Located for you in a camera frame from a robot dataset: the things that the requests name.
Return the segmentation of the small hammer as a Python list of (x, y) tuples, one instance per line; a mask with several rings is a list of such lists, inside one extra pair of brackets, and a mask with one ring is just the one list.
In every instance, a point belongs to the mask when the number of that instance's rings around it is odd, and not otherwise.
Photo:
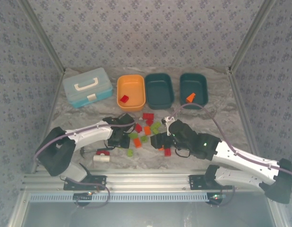
[(114, 148), (112, 148), (112, 147), (108, 147), (108, 148), (99, 148), (99, 149), (85, 150), (85, 148), (82, 147), (80, 149), (80, 155), (82, 157), (84, 157), (85, 154), (87, 154), (87, 153), (95, 153), (95, 155), (109, 156), (110, 155), (110, 151), (113, 150), (113, 149)]

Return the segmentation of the teal plastic container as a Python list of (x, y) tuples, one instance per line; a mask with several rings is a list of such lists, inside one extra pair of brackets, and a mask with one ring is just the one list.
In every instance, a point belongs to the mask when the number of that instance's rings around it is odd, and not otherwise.
[(209, 101), (206, 77), (199, 73), (184, 73), (179, 80), (180, 104), (186, 104), (186, 99), (195, 94), (192, 103), (201, 106), (207, 105)]
[(153, 73), (145, 77), (146, 100), (150, 109), (169, 109), (174, 102), (171, 77), (166, 73)]

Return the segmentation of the light blue storage case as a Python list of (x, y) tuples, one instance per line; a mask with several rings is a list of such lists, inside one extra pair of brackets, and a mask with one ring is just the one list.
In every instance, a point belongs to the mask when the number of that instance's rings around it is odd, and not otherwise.
[(104, 68), (66, 78), (62, 83), (68, 102), (75, 108), (91, 104), (88, 95), (96, 94), (96, 101), (113, 95), (113, 86)]

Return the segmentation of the orange plastic container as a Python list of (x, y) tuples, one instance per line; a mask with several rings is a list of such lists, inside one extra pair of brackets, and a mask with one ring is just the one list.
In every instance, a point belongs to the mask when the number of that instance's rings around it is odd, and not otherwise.
[[(129, 100), (120, 102), (123, 95)], [(143, 109), (146, 103), (144, 77), (138, 74), (123, 75), (117, 80), (117, 104), (124, 112), (136, 112)]]

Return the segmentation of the controller board with light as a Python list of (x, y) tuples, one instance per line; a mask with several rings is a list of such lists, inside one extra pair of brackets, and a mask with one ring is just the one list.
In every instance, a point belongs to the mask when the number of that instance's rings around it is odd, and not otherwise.
[(78, 207), (86, 207), (90, 204), (92, 200), (93, 193), (92, 192), (83, 192), (83, 193), (75, 193), (72, 197), (72, 200)]
[(206, 202), (207, 204), (213, 205), (213, 206), (220, 206), (223, 199), (226, 198), (226, 195), (224, 195), (222, 193), (208, 192), (207, 197), (208, 197), (208, 201)]

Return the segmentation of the grey metal panel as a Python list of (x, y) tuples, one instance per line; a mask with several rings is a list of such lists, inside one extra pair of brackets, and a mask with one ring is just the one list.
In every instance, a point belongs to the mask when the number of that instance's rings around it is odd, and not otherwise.
[(291, 227), (280, 206), (262, 195), (224, 192), (206, 202), (30, 202), (26, 194), (8, 227)]

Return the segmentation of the aluminium frame rail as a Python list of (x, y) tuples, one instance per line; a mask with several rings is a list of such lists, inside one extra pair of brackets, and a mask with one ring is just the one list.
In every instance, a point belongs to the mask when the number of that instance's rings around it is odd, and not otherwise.
[[(204, 175), (205, 170), (145, 170), (145, 169), (116, 169), (94, 170), (92, 175), (106, 177), (106, 187), (110, 192), (189, 192), (191, 175)], [(222, 183), (232, 185), (236, 192), (262, 193), (259, 187), (261, 180), (254, 174), (241, 173), (237, 170), (224, 170)], [(87, 192), (95, 191), (96, 187), (67, 186), (62, 177), (51, 177), (44, 168), (35, 174), (24, 176), (21, 191), (26, 192)]]

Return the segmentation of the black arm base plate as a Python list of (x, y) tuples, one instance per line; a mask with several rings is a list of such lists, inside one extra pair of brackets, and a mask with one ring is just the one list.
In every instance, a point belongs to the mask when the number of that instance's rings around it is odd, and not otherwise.
[(189, 175), (191, 190), (220, 190), (222, 186), (205, 175)]
[(65, 191), (104, 191), (106, 185), (105, 175), (87, 175), (81, 182), (65, 179), (63, 189)]

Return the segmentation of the aluminium table edge post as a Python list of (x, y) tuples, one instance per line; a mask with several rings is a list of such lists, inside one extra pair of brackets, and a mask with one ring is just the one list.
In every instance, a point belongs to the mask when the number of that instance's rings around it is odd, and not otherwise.
[(45, 128), (44, 128), (44, 132), (43, 132), (43, 134), (41, 136), (40, 143), (39, 143), (38, 146), (40, 146), (40, 144), (46, 138), (46, 135), (47, 135), (47, 133), (48, 133), (48, 131), (50, 129), (50, 125), (51, 125), (51, 122), (53, 120), (54, 110), (55, 110), (56, 103), (57, 103), (57, 100), (58, 100), (58, 96), (59, 96), (59, 93), (60, 93), (60, 90), (61, 90), (61, 86), (62, 86), (62, 80), (63, 80), (64, 75), (65, 75), (65, 71), (66, 71), (66, 69), (63, 70), (63, 72), (61, 74), (61, 77), (59, 79), (59, 83), (58, 83), (58, 86), (57, 86), (55, 94), (54, 94), (54, 99), (53, 99), (52, 106), (51, 106), (51, 109), (50, 109), (50, 112), (49, 112), (49, 115), (48, 115), (48, 119), (47, 119), (47, 122), (46, 122), (46, 125), (45, 125)]
[(247, 138), (248, 145), (252, 153), (259, 156), (260, 152), (258, 150), (256, 138), (252, 131), (252, 126), (248, 117), (248, 113), (246, 111), (242, 96), (240, 94), (240, 90), (239, 90), (239, 86), (237, 84), (236, 78), (231, 71), (229, 71), (229, 79), (230, 79), (230, 85), (232, 87), (232, 91), (234, 93), (234, 98), (238, 106), (239, 115), (242, 121), (242, 126)]

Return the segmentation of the aluminium frame post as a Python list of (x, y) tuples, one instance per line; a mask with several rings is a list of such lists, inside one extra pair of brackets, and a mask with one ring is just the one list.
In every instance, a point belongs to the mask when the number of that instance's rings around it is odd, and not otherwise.
[(40, 42), (42, 43), (44, 49), (47, 51), (49, 57), (53, 61), (57, 70), (63, 75), (65, 72), (65, 68), (60, 61), (57, 52), (55, 51), (53, 45), (51, 44), (48, 35), (46, 34), (45, 30), (43, 29), (37, 15), (33, 11), (28, 0), (17, 0), (19, 6), (23, 10), (25, 16), (27, 17), (29, 23), (31, 24), (32, 28), (34, 29), (36, 35), (38, 36)]
[(251, 44), (253, 43), (258, 31), (260, 30), (261, 26), (265, 22), (269, 12), (271, 11), (272, 7), (276, 3), (277, 0), (263, 0), (262, 4), (259, 7), (259, 10), (255, 14), (254, 19), (246, 32), (236, 54), (229, 65), (229, 73), (234, 74), (237, 70), (238, 66), (244, 59), (248, 49), (250, 48)]

